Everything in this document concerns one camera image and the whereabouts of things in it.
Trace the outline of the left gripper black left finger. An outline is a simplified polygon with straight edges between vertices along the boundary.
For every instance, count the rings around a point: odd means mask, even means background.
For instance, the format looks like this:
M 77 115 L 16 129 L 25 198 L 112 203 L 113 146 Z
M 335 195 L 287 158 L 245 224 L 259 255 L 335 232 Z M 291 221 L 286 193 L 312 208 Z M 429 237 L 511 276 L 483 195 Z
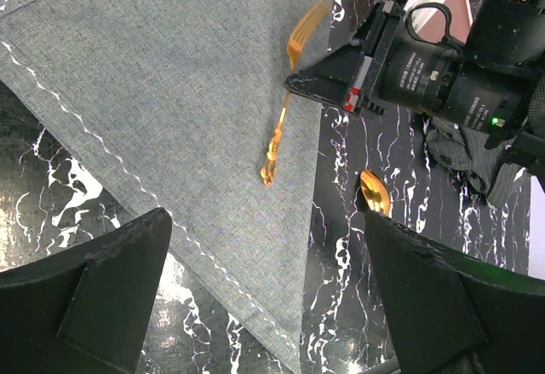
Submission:
M 172 234 L 156 208 L 1 274 L 3 373 L 133 373 Z

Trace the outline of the gold spoon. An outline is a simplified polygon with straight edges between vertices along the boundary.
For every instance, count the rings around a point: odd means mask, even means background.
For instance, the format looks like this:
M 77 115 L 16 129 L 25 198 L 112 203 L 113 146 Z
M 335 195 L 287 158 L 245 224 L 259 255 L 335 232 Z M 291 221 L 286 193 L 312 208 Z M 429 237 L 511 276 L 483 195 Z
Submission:
M 391 199 L 385 183 L 371 170 L 363 170 L 359 176 L 360 188 L 368 207 L 385 216 L 391 215 Z

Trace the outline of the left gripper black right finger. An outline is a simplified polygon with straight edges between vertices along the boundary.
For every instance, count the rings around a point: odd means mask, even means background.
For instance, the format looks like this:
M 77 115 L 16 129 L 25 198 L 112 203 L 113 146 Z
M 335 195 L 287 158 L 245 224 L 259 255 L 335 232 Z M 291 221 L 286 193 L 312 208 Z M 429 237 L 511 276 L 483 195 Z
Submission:
M 544 283 L 378 212 L 365 241 L 403 373 L 542 373 Z

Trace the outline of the gold fork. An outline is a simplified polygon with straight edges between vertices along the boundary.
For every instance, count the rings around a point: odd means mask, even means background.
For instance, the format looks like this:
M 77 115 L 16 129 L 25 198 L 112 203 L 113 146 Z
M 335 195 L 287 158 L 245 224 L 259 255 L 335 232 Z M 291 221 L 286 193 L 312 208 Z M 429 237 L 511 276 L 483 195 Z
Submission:
M 318 0 L 299 20 L 293 29 L 286 44 L 286 52 L 289 57 L 290 70 L 293 72 L 296 68 L 301 54 L 305 48 L 307 40 L 313 34 L 319 23 L 328 14 L 329 7 L 323 0 Z M 276 176 L 276 167 L 278 162 L 278 150 L 284 132 L 285 115 L 290 103 L 290 92 L 286 91 L 282 109 L 274 134 L 269 141 L 265 162 L 261 167 L 260 175 L 263 184 L 270 187 Z

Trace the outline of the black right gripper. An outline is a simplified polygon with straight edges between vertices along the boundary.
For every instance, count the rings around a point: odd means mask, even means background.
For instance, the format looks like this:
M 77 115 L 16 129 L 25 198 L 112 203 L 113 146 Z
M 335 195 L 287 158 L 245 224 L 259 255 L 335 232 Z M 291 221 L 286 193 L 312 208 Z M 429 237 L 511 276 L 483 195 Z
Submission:
M 451 35 L 443 4 L 416 5 L 387 29 L 389 13 L 389 0 L 375 1 L 351 45 L 284 87 L 346 112 L 394 103 L 487 134 L 488 148 L 544 136 L 544 0 L 480 0 L 465 42 Z M 366 77 L 363 49 L 376 49 Z

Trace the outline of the grey cloth napkin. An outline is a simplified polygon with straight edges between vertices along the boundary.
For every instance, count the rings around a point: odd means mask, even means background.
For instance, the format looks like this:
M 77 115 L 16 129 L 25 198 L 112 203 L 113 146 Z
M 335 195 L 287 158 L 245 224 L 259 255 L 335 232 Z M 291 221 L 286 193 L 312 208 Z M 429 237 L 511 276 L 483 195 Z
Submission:
M 316 1 L 1 0 L 2 81 L 126 210 L 165 208 L 172 254 L 296 373 L 318 104 L 260 169 Z

